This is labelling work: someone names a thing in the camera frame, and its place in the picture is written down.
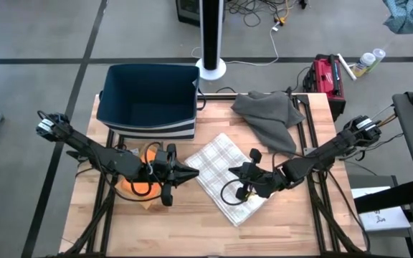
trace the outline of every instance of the black floor stripe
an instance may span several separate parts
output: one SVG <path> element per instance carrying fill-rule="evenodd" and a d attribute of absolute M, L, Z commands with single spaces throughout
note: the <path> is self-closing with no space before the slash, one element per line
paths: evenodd
<path fill-rule="evenodd" d="M 280 57 L 275 63 L 311 63 L 315 57 Z M 274 57 L 223 57 L 225 62 L 240 61 L 251 63 L 269 63 Z M 344 57 L 346 62 L 356 62 L 359 57 Z M 113 64 L 195 64 L 197 58 L 193 57 L 149 57 L 149 58 L 91 58 L 90 64 L 113 65 Z M 386 57 L 382 62 L 413 62 L 413 57 Z"/>
<path fill-rule="evenodd" d="M 81 58 L 0 58 L 0 65 L 78 65 Z"/>
<path fill-rule="evenodd" d="M 84 57 L 82 58 L 82 62 L 80 64 L 79 71 L 77 72 L 74 85 L 72 86 L 70 98 L 68 100 L 68 104 L 65 111 L 65 114 L 68 117 L 70 117 L 70 119 L 76 106 L 77 97 L 79 96 L 79 91 L 82 85 L 82 81 L 84 80 L 85 71 L 87 69 L 90 55 L 92 54 L 93 46 L 95 44 L 95 40 L 97 39 L 98 30 L 100 28 L 101 21 L 103 20 L 103 15 L 105 13 L 107 5 L 108 0 L 102 0 L 100 3 L 97 16 L 95 17 L 95 22 L 93 23 L 92 31 L 90 33 L 90 37 L 85 48 Z M 55 144 L 49 168 L 47 169 L 46 178 L 44 180 L 44 184 L 42 185 L 41 195 L 39 196 L 32 223 L 28 231 L 27 240 L 25 241 L 25 245 L 22 251 L 22 258 L 31 258 L 33 255 L 34 248 L 36 247 L 36 240 L 42 225 L 44 213 L 47 208 L 50 192 L 52 190 L 52 185 L 55 179 L 55 174 L 57 173 L 58 164 L 60 162 L 60 157 L 62 155 L 62 150 L 63 143 Z"/>
<path fill-rule="evenodd" d="M 315 57 L 280 57 L 275 63 L 311 63 Z M 359 57 L 343 57 L 346 62 L 356 62 Z M 274 57 L 223 57 L 225 62 L 240 61 L 251 63 L 268 63 L 275 60 Z M 21 58 L 0 59 L 0 65 L 114 65 L 114 64 L 194 64 L 197 58 L 193 57 L 135 57 L 135 58 Z M 413 62 L 413 57 L 385 57 L 382 62 L 402 63 Z"/>

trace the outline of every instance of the white paper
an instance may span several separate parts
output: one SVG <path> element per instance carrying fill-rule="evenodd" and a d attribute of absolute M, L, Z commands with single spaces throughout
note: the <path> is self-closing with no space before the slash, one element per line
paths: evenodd
<path fill-rule="evenodd" d="M 390 189 L 390 186 L 351 189 L 351 193 L 354 198 L 357 198 L 387 189 Z M 359 218 L 366 231 L 407 229 L 410 227 L 400 206 L 359 214 Z"/>

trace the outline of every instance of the white bottle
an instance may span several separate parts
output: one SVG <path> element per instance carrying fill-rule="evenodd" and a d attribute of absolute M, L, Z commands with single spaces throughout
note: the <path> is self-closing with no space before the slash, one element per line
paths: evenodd
<path fill-rule="evenodd" d="M 380 61 L 382 61 L 383 58 L 385 58 L 386 56 L 385 51 L 382 49 L 374 49 L 372 51 L 372 54 L 376 57 L 376 61 L 367 69 L 366 72 L 372 71 L 373 68 L 375 68 L 375 66 L 377 66 L 380 63 Z"/>
<path fill-rule="evenodd" d="M 371 53 L 364 53 L 358 60 L 355 66 L 351 69 L 353 74 L 357 77 L 361 77 L 366 70 L 376 61 L 376 57 Z"/>

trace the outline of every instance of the dish towel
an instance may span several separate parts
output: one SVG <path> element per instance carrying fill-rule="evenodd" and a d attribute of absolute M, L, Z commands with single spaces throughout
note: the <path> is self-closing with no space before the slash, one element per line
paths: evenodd
<path fill-rule="evenodd" d="M 238 178 L 228 171 L 229 168 L 241 166 L 244 162 L 250 160 L 224 133 L 184 161 L 186 165 L 200 171 L 199 176 L 196 177 L 200 186 L 234 226 L 243 223 L 267 200 L 253 195 L 248 198 L 248 201 L 237 206 L 227 205 L 221 200 L 221 189 L 224 184 Z M 240 182 L 228 185 L 224 190 L 224 199 L 230 203 L 239 202 L 239 199 L 235 198 L 235 192 L 240 186 L 242 186 Z"/>
<path fill-rule="evenodd" d="M 288 128 L 302 122 L 305 117 L 293 107 L 284 92 L 266 95 L 251 91 L 248 95 L 238 94 L 231 109 L 247 121 L 269 152 L 295 152 L 295 143 Z"/>

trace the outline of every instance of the white checkered towel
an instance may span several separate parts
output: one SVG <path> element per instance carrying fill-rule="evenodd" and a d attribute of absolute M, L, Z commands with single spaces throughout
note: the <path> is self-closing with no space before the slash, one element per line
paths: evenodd
<path fill-rule="evenodd" d="M 221 200 L 221 188 L 224 184 L 238 178 L 228 169 L 241 166 L 244 162 L 250 160 L 223 133 L 184 162 L 200 171 L 197 181 L 234 226 L 243 223 L 267 200 L 254 195 L 238 206 L 227 205 Z M 235 192 L 241 185 L 239 182 L 228 185 L 224 190 L 224 199 L 230 203 L 239 202 L 239 199 L 235 198 Z"/>

